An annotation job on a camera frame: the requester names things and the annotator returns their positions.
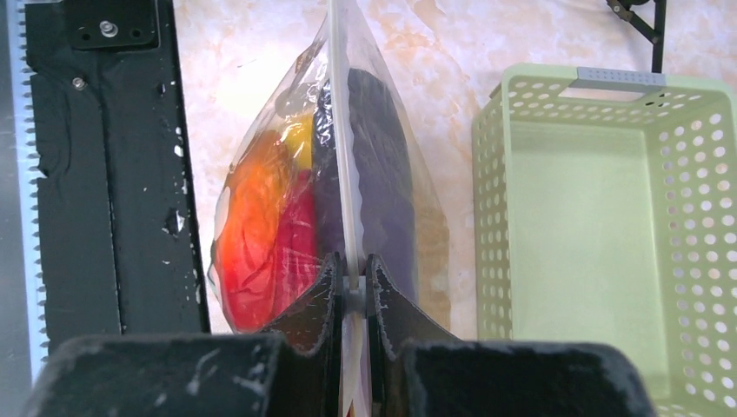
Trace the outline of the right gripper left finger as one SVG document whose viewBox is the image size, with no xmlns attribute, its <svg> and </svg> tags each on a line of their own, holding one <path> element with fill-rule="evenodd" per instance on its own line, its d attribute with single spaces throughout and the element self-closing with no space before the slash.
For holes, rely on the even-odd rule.
<svg viewBox="0 0 737 417">
<path fill-rule="evenodd" d="M 85 336 L 49 359 L 26 416 L 339 416 L 342 260 L 253 334 Z"/>
</svg>

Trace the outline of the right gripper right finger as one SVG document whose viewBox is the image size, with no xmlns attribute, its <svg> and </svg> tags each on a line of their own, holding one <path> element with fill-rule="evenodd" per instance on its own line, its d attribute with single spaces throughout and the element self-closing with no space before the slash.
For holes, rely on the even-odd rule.
<svg viewBox="0 0 737 417">
<path fill-rule="evenodd" d="M 374 416 L 653 416 L 634 365 L 595 343 L 463 341 L 366 265 Z"/>
</svg>

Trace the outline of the red orange toy pepper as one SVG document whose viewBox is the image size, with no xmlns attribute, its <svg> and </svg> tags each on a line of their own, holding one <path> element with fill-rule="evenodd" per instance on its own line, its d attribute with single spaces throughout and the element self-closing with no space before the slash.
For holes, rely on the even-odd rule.
<svg viewBox="0 0 737 417">
<path fill-rule="evenodd" d="M 276 235 L 301 171 L 282 134 L 267 129 L 251 141 L 218 201 L 210 275 L 236 332 L 255 332 L 276 318 Z"/>
</svg>

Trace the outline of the red toy chili pepper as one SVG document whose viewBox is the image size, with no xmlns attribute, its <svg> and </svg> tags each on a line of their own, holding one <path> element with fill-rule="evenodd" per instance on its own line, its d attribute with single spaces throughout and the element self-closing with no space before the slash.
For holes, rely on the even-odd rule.
<svg viewBox="0 0 737 417">
<path fill-rule="evenodd" d="M 272 315 L 277 317 L 317 279 L 317 220 L 311 171 L 301 170 L 290 190 L 276 235 L 276 287 Z"/>
</svg>

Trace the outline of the clear zip top bag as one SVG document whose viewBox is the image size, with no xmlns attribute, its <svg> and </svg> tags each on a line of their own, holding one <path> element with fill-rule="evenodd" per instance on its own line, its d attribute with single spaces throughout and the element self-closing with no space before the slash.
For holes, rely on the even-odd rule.
<svg viewBox="0 0 737 417">
<path fill-rule="evenodd" d="M 368 258 L 374 254 L 366 253 L 362 247 L 363 226 L 360 219 L 362 198 L 358 188 L 358 171 L 352 154 L 354 134 L 349 121 L 348 77 L 351 69 L 366 70 L 386 83 L 394 100 L 407 141 L 413 184 L 417 298 L 411 301 L 436 323 L 448 326 L 449 232 L 446 217 L 409 125 L 405 107 L 376 40 L 356 2 L 329 3 L 328 13 L 313 43 L 295 60 L 290 71 L 252 123 L 229 165 L 228 174 L 245 154 L 251 141 L 264 130 L 283 132 L 289 118 L 303 114 L 313 116 L 322 87 L 326 83 L 330 85 L 345 244 L 344 253 L 332 253 L 337 253 L 341 257 L 345 277 L 343 286 L 349 294 L 348 312 L 342 320 L 342 414 L 366 416 L 369 414 L 370 388 L 368 319 L 365 311 L 367 291 L 364 277 Z M 222 308 L 219 285 L 210 275 L 213 246 L 214 236 L 208 279 Z M 325 256 L 318 255 L 321 266 Z"/>
</svg>

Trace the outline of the purple toy eggplant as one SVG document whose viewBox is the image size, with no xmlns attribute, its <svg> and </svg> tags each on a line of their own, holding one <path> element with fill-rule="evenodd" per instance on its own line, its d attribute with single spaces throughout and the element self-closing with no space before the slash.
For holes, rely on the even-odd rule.
<svg viewBox="0 0 737 417">
<path fill-rule="evenodd" d="M 383 81 L 364 69 L 348 77 L 352 154 L 361 193 L 362 247 L 379 255 L 410 300 L 417 298 L 415 209 L 407 141 L 394 100 Z M 318 255 L 344 253 L 339 177 L 330 85 L 313 115 L 312 174 Z"/>
</svg>

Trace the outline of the yellow toy lemon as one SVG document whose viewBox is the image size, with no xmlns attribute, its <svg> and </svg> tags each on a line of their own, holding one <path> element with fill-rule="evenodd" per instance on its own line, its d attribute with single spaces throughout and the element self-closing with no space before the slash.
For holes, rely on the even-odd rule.
<svg viewBox="0 0 737 417">
<path fill-rule="evenodd" d="M 282 142 L 299 169 L 312 168 L 313 116 L 303 114 L 288 119 L 282 134 Z"/>
</svg>

